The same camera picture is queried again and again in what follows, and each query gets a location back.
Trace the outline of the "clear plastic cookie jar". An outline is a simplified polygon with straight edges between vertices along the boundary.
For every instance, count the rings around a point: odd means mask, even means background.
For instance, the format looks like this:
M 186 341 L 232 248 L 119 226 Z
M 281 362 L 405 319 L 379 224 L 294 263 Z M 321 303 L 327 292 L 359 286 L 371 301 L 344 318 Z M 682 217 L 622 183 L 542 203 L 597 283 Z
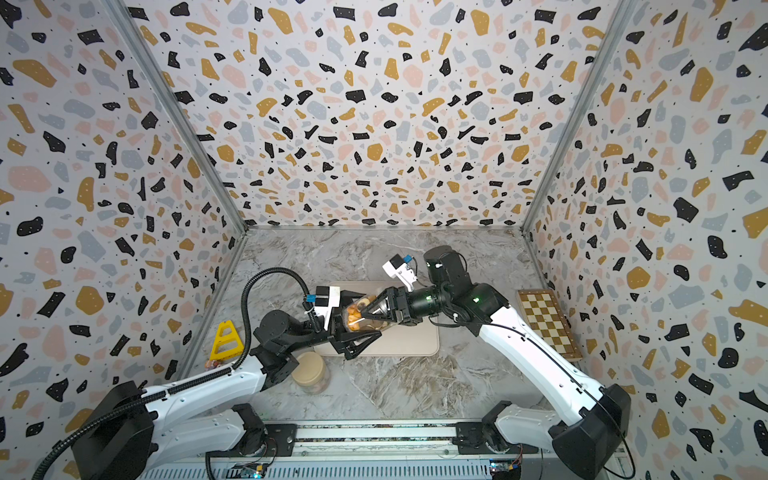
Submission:
M 341 307 L 341 323 L 348 332 L 370 332 L 383 331 L 392 326 L 393 322 L 379 319 L 383 313 L 380 308 L 381 302 L 376 294 L 362 294 L 344 290 L 345 300 Z M 374 313 L 369 316 L 363 314 L 363 311 L 373 305 L 376 307 Z

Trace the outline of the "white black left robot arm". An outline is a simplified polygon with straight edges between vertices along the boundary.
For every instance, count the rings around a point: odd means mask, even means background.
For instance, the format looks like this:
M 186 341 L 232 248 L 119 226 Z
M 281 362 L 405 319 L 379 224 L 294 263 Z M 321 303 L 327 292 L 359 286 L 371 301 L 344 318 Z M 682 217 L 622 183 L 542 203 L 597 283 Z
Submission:
M 95 427 L 74 441 L 84 479 L 136 479 L 164 463 L 216 454 L 274 455 L 262 418 L 249 400 L 286 380 L 298 367 L 294 353 L 329 342 L 348 359 L 380 338 L 378 330 L 315 331 L 281 310 L 255 329 L 257 345 L 240 366 L 224 365 L 183 382 L 140 389 L 128 382 L 109 393 L 91 416 Z

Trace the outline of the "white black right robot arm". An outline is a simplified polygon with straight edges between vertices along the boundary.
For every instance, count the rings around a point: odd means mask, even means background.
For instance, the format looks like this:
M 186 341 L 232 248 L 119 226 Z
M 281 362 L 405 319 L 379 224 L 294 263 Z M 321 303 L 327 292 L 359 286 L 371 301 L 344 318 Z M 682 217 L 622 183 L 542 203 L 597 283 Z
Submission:
M 360 308 L 365 320 L 412 325 L 444 315 L 444 327 L 463 327 L 495 348 L 524 374 L 553 408 L 535 413 L 500 403 L 489 414 L 493 439 L 550 450 L 581 479 L 595 479 L 626 442 L 629 394 L 604 386 L 567 361 L 523 320 L 510 301 L 487 283 L 473 281 L 464 256 L 444 245 L 424 255 L 430 283 L 416 288 L 408 262 L 393 256 L 385 272 L 401 281 Z

